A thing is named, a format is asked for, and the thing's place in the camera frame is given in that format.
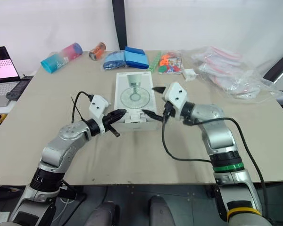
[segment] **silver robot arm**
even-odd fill
[[[44,148],[38,168],[30,184],[20,197],[9,222],[14,225],[47,226],[55,215],[55,199],[60,192],[61,181],[77,151],[97,134],[110,130],[119,134],[111,124],[126,113],[118,109],[104,116],[108,102],[94,95],[90,106],[91,119],[64,126]]]
[[[169,87],[156,87],[166,102],[164,117],[150,111],[144,111],[157,120],[166,120],[169,116],[192,125],[211,119],[224,117],[222,109],[216,105],[197,105],[188,101],[187,92],[178,82]],[[257,191],[244,168],[238,153],[232,132],[224,120],[199,125],[202,139],[213,165],[217,184],[216,204],[222,220],[231,226],[271,226],[262,217],[262,206]]]

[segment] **blue cloth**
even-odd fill
[[[111,70],[125,65],[126,65],[125,53],[123,50],[121,50],[121,51],[109,53],[105,57],[103,68],[105,70]]]
[[[126,64],[140,69],[149,67],[147,55],[142,49],[125,47]]]

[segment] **can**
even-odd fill
[[[89,51],[89,57],[92,60],[98,60],[106,50],[106,46],[103,42],[100,42],[94,49]]]

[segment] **white wall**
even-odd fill
[[[283,56],[283,0],[128,0],[128,45],[216,46],[239,51],[266,73]]]
[[[118,49],[111,0],[0,0],[0,46],[19,72],[73,42],[90,50],[100,41]]]

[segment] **small white object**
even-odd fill
[[[10,212],[0,212],[0,223],[7,222]]]
[[[197,74],[195,73],[194,69],[184,69],[183,76],[185,78],[185,81],[192,81],[197,77]]]
[[[94,95],[89,106],[90,117],[96,121],[100,128],[100,133],[105,133],[103,117],[106,108],[111,105],[105,98],[100,95]]]
[[[130,119],[125,119],[125,123],[147,122],[145,118],[141,118],[139,114],[130,115]]]
[[[188,94],[178,82],[173,82],[165,89],[163,93],[163,100],[170,101],[175,109],[175,119],[180,120],[180,113],[183,109],[185,102],[188,101]]]

